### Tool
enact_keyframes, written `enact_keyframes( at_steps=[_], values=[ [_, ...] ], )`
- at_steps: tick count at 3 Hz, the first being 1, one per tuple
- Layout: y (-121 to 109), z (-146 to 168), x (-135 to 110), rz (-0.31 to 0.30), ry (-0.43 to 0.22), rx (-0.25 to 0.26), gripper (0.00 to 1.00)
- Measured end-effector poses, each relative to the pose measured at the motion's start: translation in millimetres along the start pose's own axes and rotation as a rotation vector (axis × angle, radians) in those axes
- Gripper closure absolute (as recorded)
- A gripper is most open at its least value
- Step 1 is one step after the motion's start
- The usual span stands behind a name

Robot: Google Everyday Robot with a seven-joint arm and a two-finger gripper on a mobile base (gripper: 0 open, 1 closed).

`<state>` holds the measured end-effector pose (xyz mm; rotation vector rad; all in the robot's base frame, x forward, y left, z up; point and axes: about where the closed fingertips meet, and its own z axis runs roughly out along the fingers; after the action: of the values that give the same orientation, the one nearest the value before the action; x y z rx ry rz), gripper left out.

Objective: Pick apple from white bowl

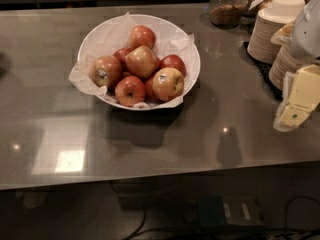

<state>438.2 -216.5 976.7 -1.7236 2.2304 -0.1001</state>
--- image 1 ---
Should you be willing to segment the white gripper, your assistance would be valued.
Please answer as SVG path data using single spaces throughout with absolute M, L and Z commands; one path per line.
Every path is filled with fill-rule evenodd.
M 291 54 L 305 63 L 320 63 L 320 0 L 310 0 L 304 9 L 271 37 L 276 45 L 291 44 Z M 278 122 L 298 128 L 320 104 L 320 66 L 308 65 L 295 73 L 287 72 L 283 81 L 283 101 Z

